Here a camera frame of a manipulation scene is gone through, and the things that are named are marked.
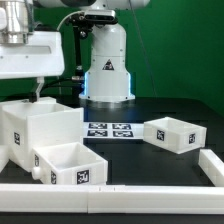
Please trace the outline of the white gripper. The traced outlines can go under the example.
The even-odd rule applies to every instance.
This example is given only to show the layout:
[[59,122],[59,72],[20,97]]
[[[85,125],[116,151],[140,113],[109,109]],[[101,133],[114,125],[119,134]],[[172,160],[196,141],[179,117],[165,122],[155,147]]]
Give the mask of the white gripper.
[[59,32],[36,31],[27,44],[0,44],[0,79],[37,77],[29,101],[37,102],[45,76],[61,75],[64,57]]

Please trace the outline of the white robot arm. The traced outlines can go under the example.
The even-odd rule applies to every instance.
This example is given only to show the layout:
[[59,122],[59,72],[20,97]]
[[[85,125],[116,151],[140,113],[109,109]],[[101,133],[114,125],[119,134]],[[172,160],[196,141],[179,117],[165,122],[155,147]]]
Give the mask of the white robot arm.
[[46,76],[61,75],[65,64],[58,30],[34,20],[35,8],[70,7],[64,20],[73,26],[79,97],[99,103],[133,100],[125,67],[126,32],[116,13],[150,0],[0,0],[0,79],[35,77],[29,100],[39,100]]

